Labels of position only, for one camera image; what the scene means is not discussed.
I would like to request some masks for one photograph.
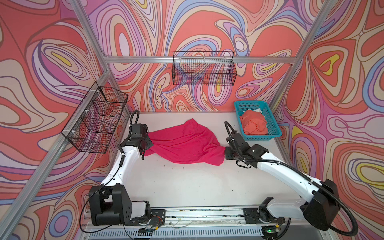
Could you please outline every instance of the white table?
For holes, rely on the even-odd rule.
[[[153,132],[192,118],[209,128],[222,146],[228,146],[225,120],[239,130],[235,113],[142,113],[138,123],[147,124]],[[274,139],[248,143],[260,144],[282,159]],[[220,166],[175,164],[157,154],[138,160],[124,185],[132,201],[147,200],[151,207],[255,205],[266,197],[298,198],[297,193],[268,173],[240,168],[234,160],[224,160]]]

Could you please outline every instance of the black wire basket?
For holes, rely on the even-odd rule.
[[[174,51],[174,85],[233,86],[237,72],[232,51]]]
[[[128,95],[111,87],[98,87],[66,138],[79,152],[106,153]]]

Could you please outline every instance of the blue laundry basket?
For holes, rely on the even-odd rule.
[[[246,135],[241,125],[240,116],[243,115],[244,111],[251,109],[256,110],[260,108],[263,111],[265,120],[267,121],[266,127],[268,128],[267,135]],[[236,101],[235,109],[237,114],[237,121],[240,125],[240,132],[243,135],[246,141],[268,141],[274,137],[280,137],[282,135],[279,126],[275,120],[275,117],[272,114],[271,109],[268,106],[268,103],[264,101]]]

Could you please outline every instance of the pink cloth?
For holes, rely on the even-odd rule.
[[[246,135],[266,135],[268,133],[265,117],[259,112],[246,110],[240,116],[240,121]]]
[[[206,162],[219,166],[224,161],[225,147],[216,136],[194,119],[184,124],[149,133],[153,146],[145,155],[157,153],[161,157],[182,164]]]

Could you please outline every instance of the folded orange garment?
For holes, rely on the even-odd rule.
[[[247,110],[240,116],[240,121],[246,135],[266,135],[268,133],[265,117],[259,112]]]

